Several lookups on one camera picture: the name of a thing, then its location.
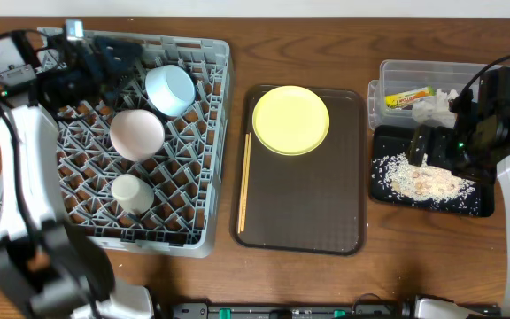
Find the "white tissue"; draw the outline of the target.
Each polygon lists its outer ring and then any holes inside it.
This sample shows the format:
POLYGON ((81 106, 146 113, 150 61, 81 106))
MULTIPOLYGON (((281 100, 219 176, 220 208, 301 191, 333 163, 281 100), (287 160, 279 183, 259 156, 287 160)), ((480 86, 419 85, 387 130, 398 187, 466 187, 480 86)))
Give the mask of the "white tissue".
POLYGON ((456 114, 451 112, 449 107, 458 96, 455 89, 450 91, 437 89, 434 96, 413 103, 412 117, 420 124, 453 128, 456 114))

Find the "green orange snack wrapper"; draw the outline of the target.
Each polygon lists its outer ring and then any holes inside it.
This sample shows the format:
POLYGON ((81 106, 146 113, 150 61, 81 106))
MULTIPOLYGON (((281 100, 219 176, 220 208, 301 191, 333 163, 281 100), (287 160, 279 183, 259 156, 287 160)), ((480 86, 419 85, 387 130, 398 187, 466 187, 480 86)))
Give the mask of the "green orange snack wrapper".
POLYGON ((390 109, 402 109, 413 104, 417 100, 425 97, 432 97, 435 94, 436 92, 431 86, 426 86, 419 89, 388 95, 384 98, 384 102, 390 109))

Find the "light blue bowl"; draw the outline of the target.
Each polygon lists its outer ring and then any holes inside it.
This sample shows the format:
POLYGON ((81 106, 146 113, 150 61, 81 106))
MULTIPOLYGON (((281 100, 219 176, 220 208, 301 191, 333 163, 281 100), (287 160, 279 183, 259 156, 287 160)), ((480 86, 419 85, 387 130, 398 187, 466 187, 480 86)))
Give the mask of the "light blue bowl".
POLYGON ((150 70, 145 76, 145 90, 152 105, 170 117, 184 113, 196 98, 191 77, 174 65, 150 70))

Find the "pink bowl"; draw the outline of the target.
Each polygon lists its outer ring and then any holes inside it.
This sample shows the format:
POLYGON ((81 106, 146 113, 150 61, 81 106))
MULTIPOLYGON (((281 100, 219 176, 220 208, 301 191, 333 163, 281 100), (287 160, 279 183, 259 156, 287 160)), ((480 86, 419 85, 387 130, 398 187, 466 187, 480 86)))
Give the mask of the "pink bowl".
POLYGON ((151 158, 162 148, 165 129, 154 113, 126 110, 113 117, 110 138, 120 156, 138 162, 151 158))

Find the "white cup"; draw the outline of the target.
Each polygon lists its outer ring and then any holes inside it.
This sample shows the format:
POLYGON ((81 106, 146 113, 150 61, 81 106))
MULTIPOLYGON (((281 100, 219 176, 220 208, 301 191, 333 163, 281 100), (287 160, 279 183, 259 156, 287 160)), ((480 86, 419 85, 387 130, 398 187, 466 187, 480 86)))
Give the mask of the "white cup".
POLYGON ((111 191, 117 203, 130 214, 146 213, 154 201, 154 192, 150 185, 131 174, 115 178, 111 191))

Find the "yellow round plate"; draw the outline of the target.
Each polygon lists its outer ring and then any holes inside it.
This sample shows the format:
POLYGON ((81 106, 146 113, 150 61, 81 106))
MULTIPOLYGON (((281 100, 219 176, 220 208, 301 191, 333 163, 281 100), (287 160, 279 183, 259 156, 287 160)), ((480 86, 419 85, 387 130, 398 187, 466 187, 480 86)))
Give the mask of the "yellow round plate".
POLYGON ((269 90, 255 104, 253 131, 270 151, 298 156, 316 149, 326 138, 330 117, 325 102, 299 86, 269 90))

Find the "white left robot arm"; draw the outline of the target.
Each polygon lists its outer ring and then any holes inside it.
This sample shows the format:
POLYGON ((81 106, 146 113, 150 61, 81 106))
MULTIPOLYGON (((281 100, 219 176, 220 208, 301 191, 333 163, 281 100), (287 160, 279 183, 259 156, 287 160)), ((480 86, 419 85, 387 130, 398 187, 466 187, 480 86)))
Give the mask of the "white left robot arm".
POLYGON ((0 34, 0 291, 27 318, 151 318, 149 291, 69 222, 57 163, 58 111, 113 98, 143 49, 62 33, 43 50, 53 66, 26 31, 0 34))

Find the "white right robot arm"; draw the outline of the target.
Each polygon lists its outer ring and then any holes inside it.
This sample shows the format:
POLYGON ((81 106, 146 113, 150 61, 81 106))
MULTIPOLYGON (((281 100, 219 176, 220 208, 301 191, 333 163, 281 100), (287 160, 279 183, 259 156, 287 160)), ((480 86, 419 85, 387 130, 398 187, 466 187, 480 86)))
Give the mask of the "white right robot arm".
POLYGON ((507 276, 502 302, 510 317, 510 108, 478 122, 458 118, 454 128, 420 125, 406 154, 411 165, 439 167, 477 183, 499 182, 505 205, 507 276))

